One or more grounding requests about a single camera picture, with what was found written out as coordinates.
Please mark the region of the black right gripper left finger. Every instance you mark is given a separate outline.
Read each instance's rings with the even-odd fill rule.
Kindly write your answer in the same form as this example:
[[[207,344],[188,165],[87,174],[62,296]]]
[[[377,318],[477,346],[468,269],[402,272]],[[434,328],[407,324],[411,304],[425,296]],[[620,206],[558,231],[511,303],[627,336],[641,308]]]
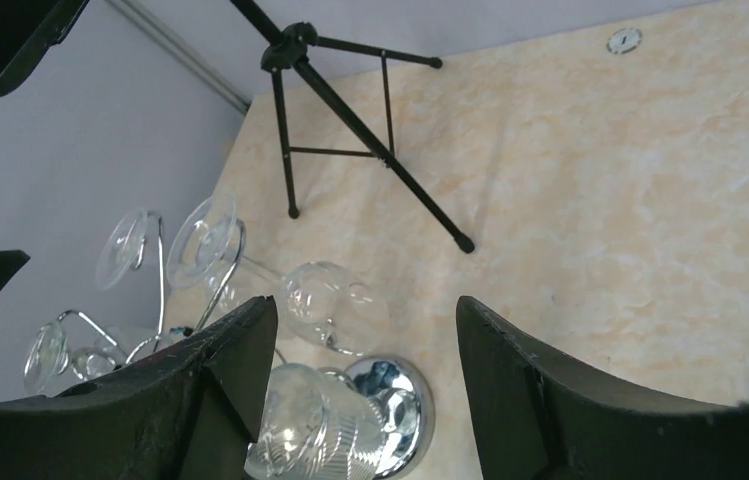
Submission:
[[[155,354],[0,403],[0,479],[242,479],[278,316],[257,296]]]

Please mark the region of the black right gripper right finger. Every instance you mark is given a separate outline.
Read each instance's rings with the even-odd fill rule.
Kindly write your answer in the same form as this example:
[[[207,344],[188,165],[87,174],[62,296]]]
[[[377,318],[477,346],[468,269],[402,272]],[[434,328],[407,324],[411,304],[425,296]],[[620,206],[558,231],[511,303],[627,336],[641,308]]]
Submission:
[[[728,407],[599,370],[479,300],[456,306],[487,479],[749,479],[749,404]]]

